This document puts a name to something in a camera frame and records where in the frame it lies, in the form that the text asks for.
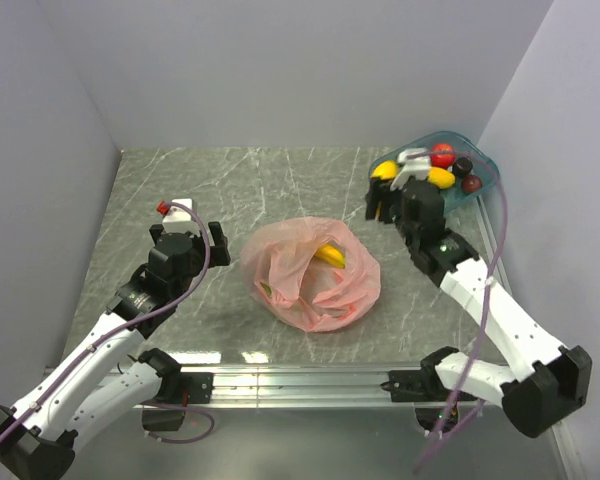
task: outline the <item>blue basket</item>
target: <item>blue basket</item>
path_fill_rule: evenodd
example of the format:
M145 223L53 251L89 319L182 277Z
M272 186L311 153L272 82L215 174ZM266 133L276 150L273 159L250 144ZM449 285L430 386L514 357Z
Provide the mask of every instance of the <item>blue basket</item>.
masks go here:
M432 133L431 135L419 138L414 142L400 147L391 153L383 155L371 164L371 167L369 168L369 176L371 176L373 170L382 162L386 162L387 160L397 160L400 152L407 148L420 147L430 150L438 143L447 143L451 145L454 152L457 152L456 157L463 156L469 158L470 160L474 160L476 158L482 160L494 170L498 177L500 176L500 171L498 170L498 166L495 164L495 162L482 153L473 143L471 143L467 137L464 137L459 133L447 131ZM473 162L473 170L471 173L482 180L482 188L467 195L462 191L462 188L460 187L460 181L457 181L453 187L446 190L441 190L440 193L444 198L445 213L449 213L450 211L458 208L460 205L464 205L465 203L473 200L478 195L481 195L493 188L496 184L496 178L494 178L492 173L479 162Z

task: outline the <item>red translucent bag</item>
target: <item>red translucent bag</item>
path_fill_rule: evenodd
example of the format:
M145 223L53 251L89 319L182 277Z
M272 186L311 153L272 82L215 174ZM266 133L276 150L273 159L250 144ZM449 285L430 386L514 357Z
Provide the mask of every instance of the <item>red translucent bag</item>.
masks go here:
M314 258L326 244L344 254L345 268ZM240 263L250 295L305 332L349 325L380 296L380 265L339 220L303 217L267 225L249 239Z

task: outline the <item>white wall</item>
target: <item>white wall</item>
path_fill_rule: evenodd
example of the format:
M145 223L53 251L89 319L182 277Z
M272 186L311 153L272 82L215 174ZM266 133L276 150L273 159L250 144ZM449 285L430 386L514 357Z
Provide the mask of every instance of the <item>white wall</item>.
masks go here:
M117 158L36 1L0 0L0 403L62 352Z
M39 0L116 144L477 139L551 0Z
M514 293L593 357L588 404L569 424L600 479L600 0L554 2L480 146L509 195Z

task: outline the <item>gray marble surface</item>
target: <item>gray marble surface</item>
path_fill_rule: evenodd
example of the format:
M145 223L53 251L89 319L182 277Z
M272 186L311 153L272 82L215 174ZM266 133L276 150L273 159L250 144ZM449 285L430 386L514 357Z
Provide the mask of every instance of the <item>gray marble surface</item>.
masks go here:
M411 264L393 226L364 220L369 164L382 148L179 148L123 154L66 351L103 312L116 288L146 261L160 200L192 197L205 222L219 220L233 263L201 287L150 338L185 363L417 362L453 345L467 351L477 327ZM239 253L259 227L304 215L342 219L378 260L382 293L373 309L334 333L306 334L246 293ZM448 217L484 255L474 204ZM481 357L500 361L486 342Z

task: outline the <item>red tomato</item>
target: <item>red tomato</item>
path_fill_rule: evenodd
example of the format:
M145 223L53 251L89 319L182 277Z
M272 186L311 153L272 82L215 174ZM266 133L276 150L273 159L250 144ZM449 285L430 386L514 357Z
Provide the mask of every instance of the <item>red tomato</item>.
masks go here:
M451 145L448 145L446 143L439 143L437 145L435 145L432 149L432 151L437 152L437 151L445 151L448 150L451 153L440 153L440 154L432 154L431 155L431 165L433 165L434 167L440 167L440 168L449 168L451 165L453 165L453 162L456 159L455 154L453 153L453 148L451 147Z

